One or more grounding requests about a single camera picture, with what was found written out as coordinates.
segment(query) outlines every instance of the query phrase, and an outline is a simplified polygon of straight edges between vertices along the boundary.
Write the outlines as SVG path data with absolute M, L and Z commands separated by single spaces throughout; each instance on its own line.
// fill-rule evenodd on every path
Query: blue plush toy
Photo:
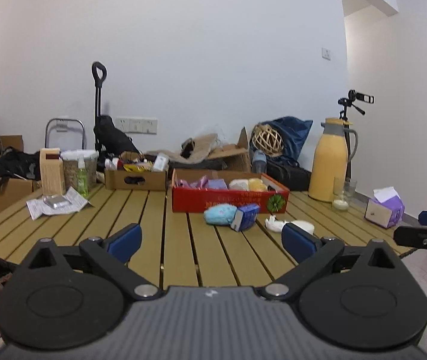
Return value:
M 209 225 L 228 226 L 234 220 L 237 207 L 232 204 L 218 204 L 203 212 L 203 218 Z

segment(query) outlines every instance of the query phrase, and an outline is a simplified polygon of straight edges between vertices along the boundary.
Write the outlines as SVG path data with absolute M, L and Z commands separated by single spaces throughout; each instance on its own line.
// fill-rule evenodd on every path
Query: blue small box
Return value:
M 243 231 L 252 227 L 259 211 L 260 206 L 255 203 L 238 207 L 230 227 L 235 231 Z

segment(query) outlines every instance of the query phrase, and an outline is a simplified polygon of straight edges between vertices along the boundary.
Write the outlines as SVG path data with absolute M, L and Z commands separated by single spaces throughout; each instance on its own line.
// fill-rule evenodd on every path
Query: red cardboard box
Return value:
M 234 190 L 199 190 L 196 188 L 178 187 L 179 180 L 188 183 L 197 181 L 207 175 L 209 179 L 224 179 L 229 185 L 235 179 L 262 179 L 263 183 L 271 186 L 275 191 L 249 192 Z M 234 206 L 244 206 L 256 203 L 260 206 L 260 212 L 275 214 L 285 212 L 287 208 L 289 189 L 275 181 L 265 173 L 246 173 L 228 170 L 197 170 L 174 169 L 172 174 L 172 211 L 173 212 L 204 212 L 207 208 L 217 204 L 228 203 Z

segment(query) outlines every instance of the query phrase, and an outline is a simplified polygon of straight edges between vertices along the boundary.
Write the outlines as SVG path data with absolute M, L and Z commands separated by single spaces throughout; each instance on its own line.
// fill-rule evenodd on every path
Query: table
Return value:
M 237 233 L 207 225 L 203 214 L 172 212 L 170 191 L 110 191 L 97 186 L 89 197 L 91 207 L 33 221 L 25 202 L 41 193 L 36 191 L 0 213 L 1 258 L 20 263 L 40 238 L 77 245 L 93 235 L 106 238 L 134 222 L 142 227 L 142 246 L 128 266 L 161 288 L 262 286 L 297 265 L 282 248 L 281 235 L 265 229 L 267 214 L 259 215 L 249 230 Z M 352 246 L 381 238 L 399 255 L 410 250 L 395 244 L 393 229 L 366 221 L 360 207 L 334 211 L 330 204 L 302 192 L 290 193 L 286 213 L 277 218 L 309 221 L 318 237 L 335 236 Z

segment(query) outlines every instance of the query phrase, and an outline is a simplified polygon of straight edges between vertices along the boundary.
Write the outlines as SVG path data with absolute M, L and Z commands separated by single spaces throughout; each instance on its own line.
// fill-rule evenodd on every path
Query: clear plastic bottle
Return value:
M 77 170 L 77 192 L 86 198 L 89 194 L 89 187 L 87 169 L 85 168 L 85 159 L 83 157 L 79 157 L 78 167 L 79 169 Z
M 262 150 L 256 150 L 252 159 L 252 172 L 265 173 L 267 170 L 267 157 Z

